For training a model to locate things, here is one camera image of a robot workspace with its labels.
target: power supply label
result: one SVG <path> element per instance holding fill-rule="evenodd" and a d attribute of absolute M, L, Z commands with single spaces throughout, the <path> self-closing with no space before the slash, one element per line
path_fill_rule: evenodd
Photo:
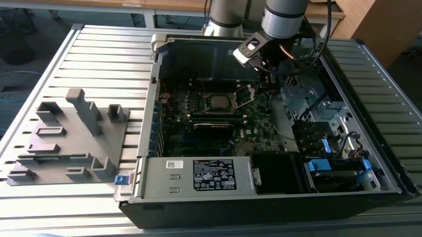
<path fill-rule="evenodd" d="M 196 191 L 236 189 L 232 159 L 194 160 L 194 189 Z"/>

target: motherboard chip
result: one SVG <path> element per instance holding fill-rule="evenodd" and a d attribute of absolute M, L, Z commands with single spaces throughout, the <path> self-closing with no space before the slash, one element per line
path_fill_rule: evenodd
<path fill-rule="evenodd" d="M 210 102 L 215 108 L 228 108 L 230 106 L 228 98 L 223 95 L 212 96 Z"/>

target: white sticker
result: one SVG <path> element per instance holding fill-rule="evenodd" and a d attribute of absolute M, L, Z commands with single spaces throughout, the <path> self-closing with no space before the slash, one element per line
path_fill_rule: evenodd
<path fill-rule="evenodd" d="M 122 4 L 123 6 L 132 6 L 132 7 L 140 7 L 139 4 Z"/>
<path fill-rule="evenodd" d="M 182 169 L 183 161 L 182 160 L 168 160 L 166 164 L 167 169 Z"/>

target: red wire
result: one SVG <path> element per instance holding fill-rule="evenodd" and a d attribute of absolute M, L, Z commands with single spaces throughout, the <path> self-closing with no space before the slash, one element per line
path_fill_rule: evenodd
<path fill-rule="evenodd" d="M 170 94 L 167 93 L 167 84 L 166 84 L 166 83 L 163 83 L 163 85 L 164 85 L 164 90 L 166 90 L 167 106 L 168 106 L 170 111 L 172 111 L 172 108 L 171 108 L 171 106 L 170 106 L 170 102 L 168 102 L 168 100 L 170 100 Z"/>

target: motherboard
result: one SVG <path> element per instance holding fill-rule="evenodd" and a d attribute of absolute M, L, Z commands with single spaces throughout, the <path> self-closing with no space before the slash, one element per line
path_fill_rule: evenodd
<path fill-rule="evenodd" d="M 191 81 L 184 88 L 168 88 L 163 84 L 160 90 L 166 157 L 244 156 L 256 150 L 280 150 L 270 95 L 256 93 L 251 84 Z"/>

